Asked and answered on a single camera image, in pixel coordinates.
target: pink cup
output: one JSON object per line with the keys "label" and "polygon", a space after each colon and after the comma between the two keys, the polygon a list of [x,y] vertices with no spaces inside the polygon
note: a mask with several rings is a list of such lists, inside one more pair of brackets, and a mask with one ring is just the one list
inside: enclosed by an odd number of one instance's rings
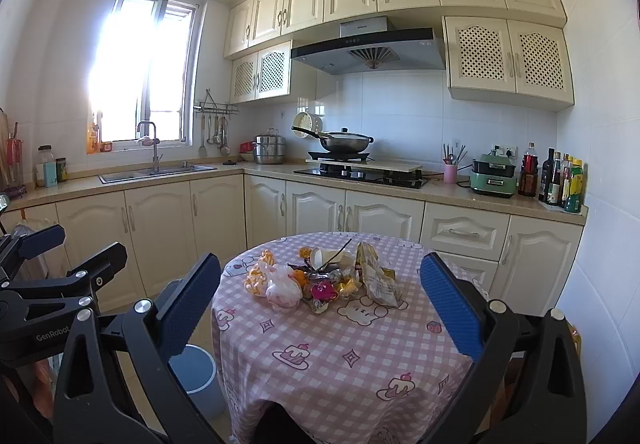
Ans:
{"label": "pink cup", "polygon": [[458,180],[458,165],[445,164],[444,165],[444,182],[447,184],[455,184],[457,180]]}

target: green appliance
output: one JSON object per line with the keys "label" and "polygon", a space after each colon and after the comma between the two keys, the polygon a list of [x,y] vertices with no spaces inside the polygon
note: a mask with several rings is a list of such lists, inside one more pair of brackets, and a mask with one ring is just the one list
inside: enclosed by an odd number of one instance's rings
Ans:
{"label": "green appliance", "polygon": [[516,193],[516,167],[508,157],[495,155],[495,149],[474,159],[471,189],[481,195],[510,197]]}

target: window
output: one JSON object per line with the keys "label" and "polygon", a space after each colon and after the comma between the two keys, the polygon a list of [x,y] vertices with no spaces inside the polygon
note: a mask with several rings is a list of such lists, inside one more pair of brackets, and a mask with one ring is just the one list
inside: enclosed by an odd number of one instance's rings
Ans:
{"label": "window", "polygon": [[140,135],[187,141],[197,4],[175,0],[115,0],[90,75],[92,110],[103,141],[132,148]]}

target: trash can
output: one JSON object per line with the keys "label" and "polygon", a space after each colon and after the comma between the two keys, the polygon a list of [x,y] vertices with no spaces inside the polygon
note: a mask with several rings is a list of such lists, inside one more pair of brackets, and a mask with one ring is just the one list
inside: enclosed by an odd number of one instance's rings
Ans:
{"label": "trash can", "polygon": [[186,345],[181,354],[169,359],[169,366],[205,419],[215,419],[225,410],[216,362],[204,348]]}

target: round table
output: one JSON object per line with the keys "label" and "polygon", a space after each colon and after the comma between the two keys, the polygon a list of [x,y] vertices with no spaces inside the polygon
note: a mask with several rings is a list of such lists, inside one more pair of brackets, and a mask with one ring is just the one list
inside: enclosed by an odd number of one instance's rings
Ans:
{"label": "round table", "polygon": [[[264,249],[279,264],[303,264],[300,247],[340,248],[348,238],[353,254],[366,241],[395,269],[398,309],[378,305],[361,288],[359,297],[336,300],[319,315],[302,302],[278,313],[245,291],[245,274]],[[262,244],[229,262],[213,299],[212,341],[234,437],[249,442],[273,401],[318,443],[414,444],[471,365],[418,281],[428,252],[393,237],[311,233]]]}

